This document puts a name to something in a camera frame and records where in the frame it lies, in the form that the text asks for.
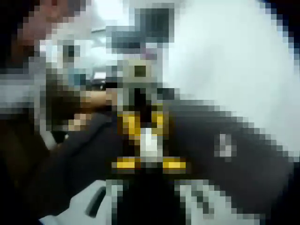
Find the person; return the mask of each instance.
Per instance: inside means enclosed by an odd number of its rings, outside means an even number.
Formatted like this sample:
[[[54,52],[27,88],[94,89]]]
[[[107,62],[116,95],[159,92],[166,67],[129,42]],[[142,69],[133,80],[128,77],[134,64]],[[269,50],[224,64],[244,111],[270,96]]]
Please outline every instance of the person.
[[[91,113],[106,104],[103,91],[66,89],[56,80],[55,72],[41,73],[49,70],[46,70],[45,58],[36,51],[39,41],[46,39],[58,23],[72,19],[84,6],[85,3],[83,5],[80,0],[72,1],[72,4],[68,0],[11,0],[0,3],[0,192],[1,205],[4,206],[1,208],[6,209],[1,212],[1,219],[6,222],[18,224],[30,217],[25,213],[26,209],[21,208],[22,204],[13,190],[16,182],[12,181],[10,169],[16,164],[11,162],[11,167],[7,167],[6,156],[12,155],[12,143],[18,142],[18,138],[7,138],[6,128],[11,126],[10,121],[19,115],[28,115],[28,120],[34,120],[38,131],[42,118],[45,120],[44,128],[48,129],[48,125],[55,121],[70,119],[75,113]],[[27,131],[23,135],[31,137],[36,132]],[[15,211],[20,213],[20,217],[6,213],[15,205],[20,205]]]

